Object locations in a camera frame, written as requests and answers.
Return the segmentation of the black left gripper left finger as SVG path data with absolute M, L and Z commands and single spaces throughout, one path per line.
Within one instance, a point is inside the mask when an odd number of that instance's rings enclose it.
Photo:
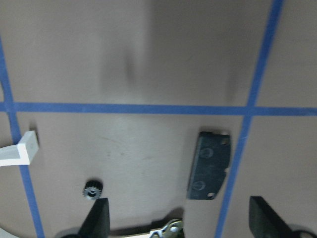
M 80 238 L 107 238 L 110 233 L 109 203 L 107 198 L 95 201 L 78 236 Z

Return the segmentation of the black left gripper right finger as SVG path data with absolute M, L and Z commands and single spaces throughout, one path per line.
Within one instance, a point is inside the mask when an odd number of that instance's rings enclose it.
M 297 234 L 261 196 L 249 200 L 249 228 L 255 238 L 296 238 Z

